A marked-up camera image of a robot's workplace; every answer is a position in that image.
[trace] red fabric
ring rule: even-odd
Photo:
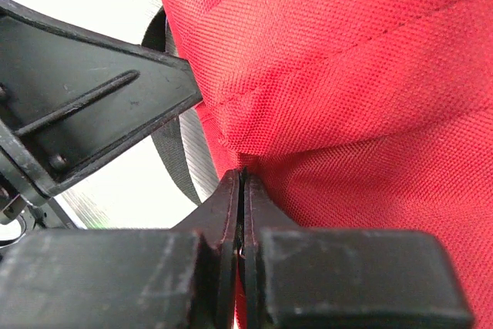
[[[304,226],[437,235],[493,327],[493,0],[163,3],[220,175]]]

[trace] black strap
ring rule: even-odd
[[[166,14],[161,8],[146,30],[142,46],[158,52],[172,52],[173,40],[166,40]],[[185,149],[179,126],[179,117],[172,119],[155,131],[151,137],[157,153],[164,163],[168,174],[178,188],[196,205],[200,205],[192,177],[186,162]]]

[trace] screw head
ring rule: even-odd
[[[68,166],[67,159],[61,154],[55,154],[49,159],[49,164],[57,171],[62,171]]]

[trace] white surface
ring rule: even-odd
[[[161,0],[13,0],[62,21],[139,43]],[[143,140],[64,197],[78,215],[99,215],[90,227],[172,227],[195,206],[169,177],[150,138]]]
[[[18,220],[13,220],[8,225],[0,225],[0,240],[14,240],[22,235],[22,225]]]

